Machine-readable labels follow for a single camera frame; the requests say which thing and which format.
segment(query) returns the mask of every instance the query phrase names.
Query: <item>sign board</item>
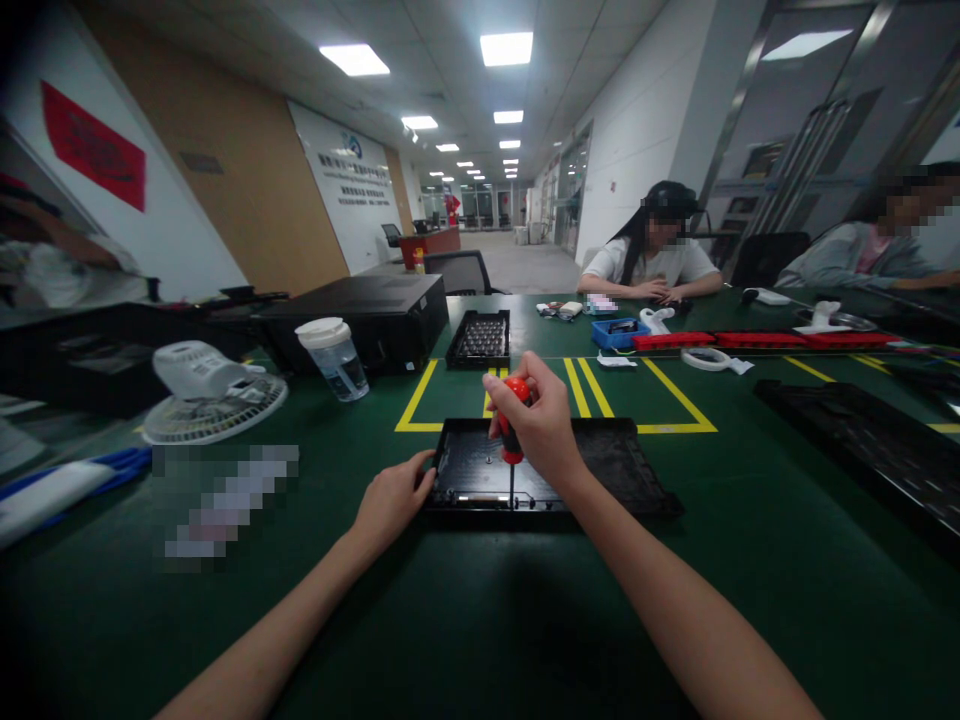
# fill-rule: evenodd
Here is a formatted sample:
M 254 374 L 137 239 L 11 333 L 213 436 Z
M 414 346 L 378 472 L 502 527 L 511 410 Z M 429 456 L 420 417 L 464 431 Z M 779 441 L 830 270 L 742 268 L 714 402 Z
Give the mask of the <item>sign board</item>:
M 288 102 L 350 274 L 399 257 L 381 227 L 401 226 L 383 146 Z

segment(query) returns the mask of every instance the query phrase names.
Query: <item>blue box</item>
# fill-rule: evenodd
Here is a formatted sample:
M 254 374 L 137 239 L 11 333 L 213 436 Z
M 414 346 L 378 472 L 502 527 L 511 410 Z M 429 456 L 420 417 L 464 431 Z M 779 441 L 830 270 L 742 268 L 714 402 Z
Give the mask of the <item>blue box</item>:
M 617 350 L 633 350 L 633 339 L 635 337 L 641 337 L 643 335 L 650 334 L 650 328 L 648 328 L 646 325 L 642 325 L 639 320 L 637 320 L 637 326 L 640 329 L 637 330 L 637 332 L 614 333 L 613 335 L 607 332 L 607 328 L 613 323 L 632 319 L 633 318 L 617 318 L 615 320 L 598 320 L 597 322 L 592 323 L 593 330 L 590 334 L 590 337 L 604 350 L 613 350 L 614 348 Z

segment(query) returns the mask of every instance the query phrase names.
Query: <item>black tray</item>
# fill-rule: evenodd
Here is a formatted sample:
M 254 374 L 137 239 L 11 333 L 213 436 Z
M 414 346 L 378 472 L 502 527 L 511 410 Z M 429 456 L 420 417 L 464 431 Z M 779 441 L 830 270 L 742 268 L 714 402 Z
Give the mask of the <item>black tray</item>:
M 433 459 L 436 484 L 424 507 L 440 512 L 568 512 L 527 460 L 511 466 L 501 459 L 502 443 L 487 438 L 489 427 L 490 420 L 477 418 L 444 422 Z M 573 434 L 587 467 L 632 515 L 683 514 L 683 505 L 663 489 L 643 456 L 633 420 L 578 418 Z
M 509 368 L 510 311 L 467 310 L 447 350 L 448 368 Z
M 960 445 L 855 385 L 754 393 L 952 561 L 960 560 Z

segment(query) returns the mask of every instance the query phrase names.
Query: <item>hand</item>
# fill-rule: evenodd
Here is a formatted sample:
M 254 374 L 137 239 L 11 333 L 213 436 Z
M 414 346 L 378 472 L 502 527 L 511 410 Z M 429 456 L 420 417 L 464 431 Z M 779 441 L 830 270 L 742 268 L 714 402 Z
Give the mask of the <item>hand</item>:
M 669 291 L 667 288 L 667 281 L 663 278 L 656 278 L 655 280 L 650 280 L 649 282 L 640 283 L 639 285 L 634 285 L 631 288 L 630 297 L 638 300 L 644 298 L 661 298 Z
M 666 305 L 667 303 L 671 302 L 680 302 L 683 300 L 683 294 L 683 288 L 681 287 L 670 288 L 660 297 L 659 300 L 657 300 L 657 302 L 661 305 Z
M 433 490 L 436 468 L 426 475 L 421 468 L 435 450 L 418 452 L 405 463 L 386 468 L 367 486 L 351 532 L 382 553 L 400 537 Z M 420 487 L 417 478 L 423 477 Z
M 523 354 L 520 367 L 510 375 L 526 380 L 533 395 L 533 405 L 527 407 L 520 402 L 499 378 L 484 375 L 483 387 L 490 393 L 487 409 L 506 416 L 530 464 L 544 480 L 557 488 L 565 480 L 575 478 L 578 470 L 586 470 L 570 425 L 567 386 L 530 351 Z M 499 436 L 500 424 L 494 415 L 490 437 Z

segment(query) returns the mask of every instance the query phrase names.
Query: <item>white fan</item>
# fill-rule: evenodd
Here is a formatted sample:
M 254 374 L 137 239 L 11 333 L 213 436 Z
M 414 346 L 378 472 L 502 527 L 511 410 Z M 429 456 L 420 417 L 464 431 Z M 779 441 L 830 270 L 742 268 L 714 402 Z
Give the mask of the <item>white fan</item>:
M 153 369 L 173 397 L 147 414 L 143 439 L 151 445 L 209 445 L 265 420 L 287 399 L 281 378 L 196 340 L 157 350 Z

